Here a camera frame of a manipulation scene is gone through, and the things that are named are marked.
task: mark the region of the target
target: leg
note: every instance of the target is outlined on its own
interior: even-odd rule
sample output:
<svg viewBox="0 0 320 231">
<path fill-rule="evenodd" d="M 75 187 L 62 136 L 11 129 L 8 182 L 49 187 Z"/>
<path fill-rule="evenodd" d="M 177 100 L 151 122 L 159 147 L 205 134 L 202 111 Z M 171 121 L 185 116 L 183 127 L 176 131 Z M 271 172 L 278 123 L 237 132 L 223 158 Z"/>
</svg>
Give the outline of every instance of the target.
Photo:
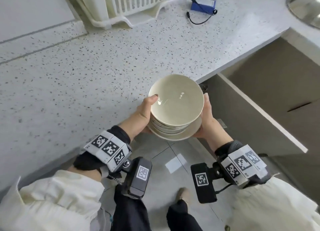
<svg viewBox="0 0 320 231">
<path fill-rule="evenodd" d="M 171 231 L 202 231 L 197 221 L 188 213 L 190 202 L 189 190 L 180 188 L 177 202 L 169 207 L 167 213 L 168 226 Z"/>
<path fill-rule="evenodd" d="M 151 231 L 148 213 L 141 200 L 121 194 L 121 185 L 115 187 L 116 203 L 111 231 Z"/>
</svg>

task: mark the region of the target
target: person's left hand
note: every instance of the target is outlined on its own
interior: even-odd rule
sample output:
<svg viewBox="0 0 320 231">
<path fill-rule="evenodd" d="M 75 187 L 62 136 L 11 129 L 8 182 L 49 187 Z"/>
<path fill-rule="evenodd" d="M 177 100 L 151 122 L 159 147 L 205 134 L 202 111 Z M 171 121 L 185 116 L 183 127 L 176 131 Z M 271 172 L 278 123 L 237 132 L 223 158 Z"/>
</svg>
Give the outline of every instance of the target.
<svg viewBox="0 0 320 231">
<path fill-rule="evenodd" d="M 144 98 L 142 104 L 137 107 L 137 110 L 130 117 L 119 124 L 119 127 L 128 134 L 131 141 L 140 132 L 150 132 L 150 130 L 147 128 L 147 124 L 150 120 L 151 106 L 157 100 L 157 94 Z"/>
</svg>

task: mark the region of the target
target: person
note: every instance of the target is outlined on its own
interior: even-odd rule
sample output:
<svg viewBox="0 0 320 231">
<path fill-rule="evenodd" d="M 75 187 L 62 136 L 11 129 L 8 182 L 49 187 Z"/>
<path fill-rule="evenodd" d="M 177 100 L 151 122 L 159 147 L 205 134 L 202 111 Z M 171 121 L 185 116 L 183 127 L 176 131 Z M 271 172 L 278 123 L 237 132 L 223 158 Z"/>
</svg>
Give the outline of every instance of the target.
<svg viewBox="0 0 320 231">
<path fill-rule="evenodd" d="M 195 134 L 206 139 L 217 154 L 226 154 L 239 148 L 212 116 L 207 94 L 201 114 L 202 125 Z M 136 112 L 108 131 L 123 142 L 130 142 L 145 127 L 150 119 L 151 105 L 158 99 L 154 95 L 144 99 Z M 18 181 L 10 188 L 0 204 L 0 229 L 9 230 L 90 230 L 97 216 L 103 192 L 102 166 L 95 156 L 85 152 L 77 157 L 67 170 L 59 170 L 51 178 L 35 181 L 18 190 Z M 167 213 L 171 231 L 202 230 L 188 213 L 190 192 L 179 190 L 176 202 Z M 114 193 L 116 209 L 111 227 L 118 230 L 151 230 L 146 207 L 141 200 L 121 195 L 121 186 Z M 233 215 L 226 221 L 225 230 L 320 230 L 317 204 L 291 185 L 276 177 L 265 183 L 252 183 L 238 191 Z"/>
</svg>

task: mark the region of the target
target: person's right hand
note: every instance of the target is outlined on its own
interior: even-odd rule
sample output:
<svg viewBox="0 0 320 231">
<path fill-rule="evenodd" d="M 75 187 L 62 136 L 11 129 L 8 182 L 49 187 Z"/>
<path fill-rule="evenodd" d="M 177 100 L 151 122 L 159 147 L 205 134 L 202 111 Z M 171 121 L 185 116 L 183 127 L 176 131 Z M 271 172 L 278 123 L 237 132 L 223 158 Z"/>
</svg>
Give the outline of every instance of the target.
<svg viewBox="0 0 320 231">
<path fill-rule="evenodd" d="M 222 145 L 233 141 L 226 131 L 224 131 L 220 123 L 212 116 L 208 93 L 204 94 L 204 106 L 200 116 L 202 118 L 202 124 L 193 137 L 204 138 L 213 151 L 216 151 Z"/>
</svg>

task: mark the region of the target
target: white terrazzo countertop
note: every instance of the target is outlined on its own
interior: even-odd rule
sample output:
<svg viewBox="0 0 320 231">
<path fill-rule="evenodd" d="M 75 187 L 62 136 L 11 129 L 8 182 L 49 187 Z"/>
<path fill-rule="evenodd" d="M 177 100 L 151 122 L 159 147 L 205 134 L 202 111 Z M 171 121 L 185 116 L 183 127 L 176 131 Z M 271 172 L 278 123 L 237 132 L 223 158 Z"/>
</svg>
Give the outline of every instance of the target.
<svg viewBox="0 0 320 231">
<path fill-rule="evenodd" d="M 190 1 L 179 0 L 154 22 L 96 29 L 0 65 L 0 190 L 125 119 L 165 75 L 200 83 L 290 26 L 320 46 L 319 31 L 296 20 L 285 0 L 217 0 L 216 7 L 195 26 L 185 16 Z"/>
</svg>

